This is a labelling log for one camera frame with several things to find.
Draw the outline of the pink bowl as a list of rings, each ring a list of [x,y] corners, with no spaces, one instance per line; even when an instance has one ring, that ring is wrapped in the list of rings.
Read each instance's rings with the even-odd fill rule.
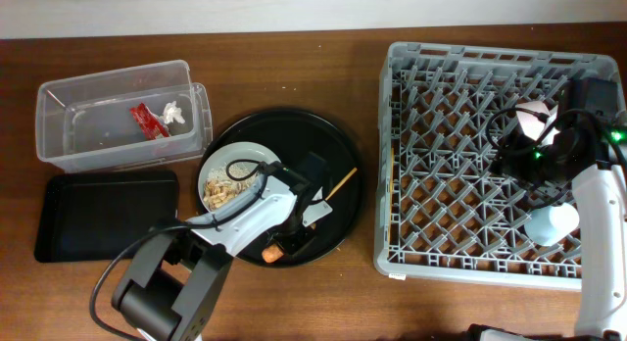
[[[517,107],[520,108],[520,111],[516,112],[519,134],[525,141],[536,141],[557,117],[557,107],[550,110],[541,101],[518,104]],[[545,121],[541,121],[536,116],[529,114],[529,111],[547,116],[548,118]]]

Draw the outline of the wooden chopstick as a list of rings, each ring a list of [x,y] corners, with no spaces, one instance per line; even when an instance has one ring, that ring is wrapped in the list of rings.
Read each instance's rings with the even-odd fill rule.
[[[329,201],[345,184],[349,181],[358,171],[357,168],[352,168],[327,194],[325,201]]]

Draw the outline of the orange carrot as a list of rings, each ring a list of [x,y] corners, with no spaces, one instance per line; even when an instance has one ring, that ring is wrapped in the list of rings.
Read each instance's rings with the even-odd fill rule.
[[[264,248],[262,251],[262,258],[268,264],[276,262],[277,260],[282,258],[283,255],[283,250],[277,244],[272,244]]]

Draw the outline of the grey plate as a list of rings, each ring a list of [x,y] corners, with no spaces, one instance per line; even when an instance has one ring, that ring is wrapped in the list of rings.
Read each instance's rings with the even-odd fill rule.
[[[201,200],[201,210],[206,212],[212,210],[204,201],[205,184],[211,179],[228,180],[225,167],[235,160],[255,160],[273,163],[279,161],[279,157],[266,146],[249,141],[235,142],[219,147],[200,167],[197,192]]]

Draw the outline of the peanut shells and rice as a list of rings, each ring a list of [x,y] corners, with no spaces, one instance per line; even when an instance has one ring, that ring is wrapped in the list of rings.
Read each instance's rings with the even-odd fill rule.
[[[210,168],[203,176],[201,199],[209,211],[216,211],[246,191],[257,178],[257,163],[237,162],[230,167]]]

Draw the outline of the red snack wrapper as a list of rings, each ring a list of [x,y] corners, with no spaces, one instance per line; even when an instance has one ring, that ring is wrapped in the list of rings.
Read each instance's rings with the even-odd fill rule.
[[[131,108],[130,113],[136,121],[147,140],[156,140],[169,137],[169,131],[160,122],[145,104],[140,103],[138,106]]]

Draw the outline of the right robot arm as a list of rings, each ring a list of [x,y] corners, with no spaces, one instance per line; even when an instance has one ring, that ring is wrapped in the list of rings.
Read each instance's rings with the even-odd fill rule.
[[[621,129],[593,125],[562,128],[546,143],[513,131],[496,144],[491,172],[529,184],[569,187],[572,204],[536,206],[523,229],[550,246],[580,231],[582,300],[578,336],[626,337],[626,138]]]

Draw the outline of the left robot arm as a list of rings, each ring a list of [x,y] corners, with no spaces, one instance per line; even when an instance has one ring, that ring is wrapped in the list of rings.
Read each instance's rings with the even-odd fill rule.
[[[250,170],[239,174],[234,167]],[[97,314],[98,295],[117,264],[131,262],[114,290],[111,305],[137,330],[139,340],[197,340],[209,321],[233,260],[262,236],[263,254],[297,266],[312,261],[308,250],[314,224],[333,210],[327,195],[333,176],[327,163],[311,156],[295,168],[279,161],[234,159],[223,167],[225,179],[204,190],[218,207],[188,219],[166,219],[124,248],[94,286],[88,311],[103,330],[126,340],[132,334]]]

